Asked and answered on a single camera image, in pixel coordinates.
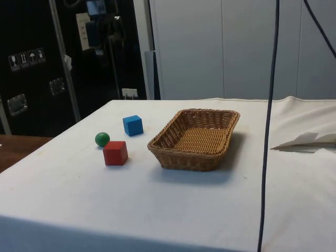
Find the sign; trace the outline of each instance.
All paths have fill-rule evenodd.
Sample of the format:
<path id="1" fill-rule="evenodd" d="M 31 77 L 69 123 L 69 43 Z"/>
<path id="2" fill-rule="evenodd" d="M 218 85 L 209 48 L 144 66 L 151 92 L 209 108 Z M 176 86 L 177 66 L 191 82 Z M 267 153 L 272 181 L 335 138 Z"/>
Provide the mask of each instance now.
<path id="1" fill-rule="evenodd" d="M 38 63 L 37 54 L 35 50 L 28 51 L 28 60 L 31 66 L 36 65 Z"/>
<path id="2" fill-rule="evenodd" d="M 11 66 L 10 69 L 13 72 L 16 70 L 20 70 L 20 63 L 19 63 L 17 54 L 9 55 L 8 60 L 9 60 L 9 65 Z"/>
<path id="3" fill-rule="evenodd" d="M 29 67 L 27 52 L 21 52 L 18 57 L 21 68 Z"/>
<path id="4" fill-rule="evenodd" d="M 37 54 L 37 61 L 39 63 L 45 62 L 46 61 L 46 56 L 44 54 L 43 48 L 37 48 L 36 49 L 36 54 Z"/>
<path id="5" fill-rule="evenodd" d="M 80 43 L 82 45 L 82 51 L 85 51 L 87 49 L 90 49 L 89 46 L 89 40 L 88 40 L 88 34 L 86 31 L 86 26 L 85 24 L 87 22 L 90 22 L 90 17 L 88 13 L 77 13 L 76 14 L 76 20 L 77 20 L 77 26 L 78 26 L 78 31 L 79 31 L 79 38 L 80 38 Z"/>

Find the wooden block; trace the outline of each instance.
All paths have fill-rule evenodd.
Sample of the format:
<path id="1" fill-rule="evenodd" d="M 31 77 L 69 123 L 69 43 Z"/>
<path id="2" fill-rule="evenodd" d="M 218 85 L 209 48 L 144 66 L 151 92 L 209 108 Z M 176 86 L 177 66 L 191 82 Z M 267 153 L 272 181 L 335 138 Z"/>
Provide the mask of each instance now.
<path id="1" fill-rule="evenodd" d="M 133 115 L 132 117 L 125 117 L 122 119 L 122 121 L 124 124 L 125 133 L 130 137 L 143 133 L 142 120 L 137 115 Z"/>
<path id="2" fill-rule="evenodd" d="M 124 165 L 128 159 L 125 141 L 110 141 L 103 149 L 105 165 Z"/>

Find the warning symbol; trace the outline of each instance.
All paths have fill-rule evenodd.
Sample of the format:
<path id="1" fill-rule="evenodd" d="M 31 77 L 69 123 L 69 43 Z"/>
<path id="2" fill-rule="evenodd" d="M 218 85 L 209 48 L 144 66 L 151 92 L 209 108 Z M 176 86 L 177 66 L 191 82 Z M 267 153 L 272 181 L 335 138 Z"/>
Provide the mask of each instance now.
<path id="1" fill-rule="evenodd" d="M 26 52 L 21 52 L 19 54 L 19 61 L 21 68 L 29 67 L 28 56 Z"/>
<path id="2" fill-rule="evenodd" d="M 35 50 L 28 51 L 28 59 L 29 59 L 29 64 L 31 66 L 36 65 L 38 63 L 37 54 Z"/>
<path id="3" fill-rule="evenodd" d="M 20 64 L 19 64 L 17 54 L 8 56 L 8 60 L 9 60 L 9 65 L 11 66 L 10 69 L 12 71 L 20 70 Z"/>
<path id="4" fill-rule="evenodd" d="M 37 48 L 36 53 L 37 53 L 37 60 L 38 60 L 39 63 L 42 63 L 42 62 L 46 61 L 46 56 L 44 55 L 43 48 Z"/>

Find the white tablecloth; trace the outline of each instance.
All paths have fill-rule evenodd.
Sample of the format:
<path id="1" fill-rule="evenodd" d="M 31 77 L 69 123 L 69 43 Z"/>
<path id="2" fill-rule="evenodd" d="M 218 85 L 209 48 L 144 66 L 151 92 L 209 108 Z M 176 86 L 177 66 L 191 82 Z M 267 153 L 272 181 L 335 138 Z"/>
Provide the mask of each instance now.
<path id="1" fill-rule="evenodd" d="M 335 101 L 273 106 L 270 147 L 314 129 L 329 133 L 336 122 Z M 240 112 L 221 169 L 164 170 L 148 151 L 185 108 Z M 0 174 L 0 251 L 256 251 L 266 108 L 247 100 L 109 102 Z M 130 138 L 122 118 L 134 114 L 144 134 Z M 102 131 L 127 142 L 124 166 L 104 165 L 94 143 Z M 335 219 L 336 155 L 269 151 L 264 251 L 335 251 Z"/>

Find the metal latch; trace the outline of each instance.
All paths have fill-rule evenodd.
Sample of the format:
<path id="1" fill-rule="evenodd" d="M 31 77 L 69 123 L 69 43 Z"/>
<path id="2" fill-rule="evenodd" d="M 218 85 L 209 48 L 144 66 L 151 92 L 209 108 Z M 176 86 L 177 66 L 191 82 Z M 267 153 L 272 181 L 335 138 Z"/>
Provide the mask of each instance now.
<path id="1" fill-rule="evenodd" d="M 57 78 L 49 82 L 50 91 L 53 96 L 56 96 L 65 91 L 63 78 Z"/>
<path id="2" fill-rule="evenodd" d="M 7 105 L 8 105 L 9 112 L 12 117 L 28 109 L 28 104 L 27 104 L 26 96 L 24 93 L 19 94 L 18 96 L 7 100 Z"/>

